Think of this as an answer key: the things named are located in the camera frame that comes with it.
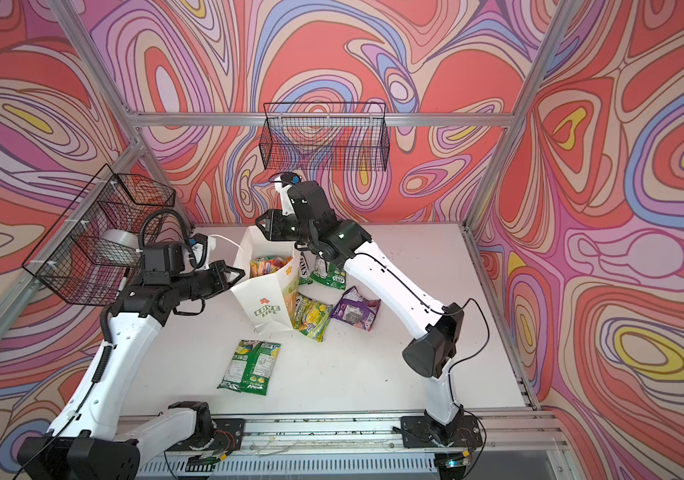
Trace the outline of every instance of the white table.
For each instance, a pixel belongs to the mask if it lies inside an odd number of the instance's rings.
[[[462,305],[469,296],[481,305],[491,328],[483,352],[452,371],[458,400],[465,408],[523,407],[524,401],[505,348],[491,318],[470,256],[457,225],[365,225],[395,265],[424,291]],[[201,228],[240,242],[245,227]],[[215,258],[231,264],[237,248],[217,239]],[[348,276],[348,286],[375,298]],[[312,284],[299,291],[328,303],[342,290]],[[195,311],[198,302],[180,308]],[[465,309],[456,360],[476,352],[485,327],[475,304]],[[281,343],[266,396],[217,389],[240,340]],[[370,332],[332,320],[322,343],[297,331],[254,333],[251,322],[226,292],[206,302],[199,316],[169,317],[150,347],[129,390],[121,414],[155,415],[173,402],[208,402],[212,413],[365,412],[423,409],[421,377],[403,360],[411,341],[404,325],[385,305]]]

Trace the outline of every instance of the yellow candy bag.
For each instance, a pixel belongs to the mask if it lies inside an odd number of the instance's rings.
[[[293,314],[294,329],[311,339],[322,342],[323,332],[326,331],[331,321],[331,309],[331,305],[297,293],[297,305]]]

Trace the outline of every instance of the snack packet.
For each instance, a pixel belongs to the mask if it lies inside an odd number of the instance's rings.
[[[267,395],[267,384],[279,350],[279,343],[241,340],[217,388]]]
[[[260,258],[255,258],[251,260],[251,278],[274,274],[290,261],[291,258],[287,260],[282,256],[261,256]]]
[[[329,264],[319,256],[315,259],[315,270],[310,277],[318,283],[340,290],[344,290],[347,282],[347,274],[344,273],[344,270],[336,268],[334,264]]]
[[[313,282],[313,279],[309,277],[309,267],[307,266],[307,258],[304,252],[299,254],[299,284],[308,285]]]
[[[297,305],[294,308],[293,327],[303,335],[318,342],[323,341],[323,332],[331,321],[331,305],[313,300],[297,293]]]
[[[381,300],[367,300],[358,293],[358,289],[353,286],[342,295],[331,312],[331,317],[341,320],[357,328],[371,331],[371,325],[379,312]]]

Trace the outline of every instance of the patterned wall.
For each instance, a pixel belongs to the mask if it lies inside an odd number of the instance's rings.
[[[684,478],[684,2],[583,5],[473,223],[588,478]]]
[[[250,223],[279,207],[264,172],[261,128],[145,128],[145,138],[198,223]],[[386,172],[301,172],[337,214],[360,222],[462,221],[501,133],[489,127],[418,127],[410,152],[391,145]]]
[[[44,0],[0,0],[0,295],[126,141]],[[91,308],[39,292],[0,343],[0,478],[64,405],[98,344]]]
[[[485,109],[510,111],[554,10],[549,0],[78,5],[142,111],[260,111],[264,101],[316,98],[378,98],[400,112],[493,99]]]

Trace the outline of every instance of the white cable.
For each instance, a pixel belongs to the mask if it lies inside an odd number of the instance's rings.
[[[230,240],[230,239],[227,238],[226,236],[213,234],[213,235],[209,235],[208,237],[209,237],[209,238],[212,238],[213,236],[218,236],[218,237],[220,237],[220,238],[224,238],[225,240],[227,240],[228,242],[230,242],[232,245],[235,245],[235,246],[237,246],[238,248],[240,248],[240,249],[241,249],[241,252],[243,252],[244,254],[246,253],[246,250],[244,250],[243,247],[242,247],[241,245],[236,244],[235,242],[233,242],[232,240]]]

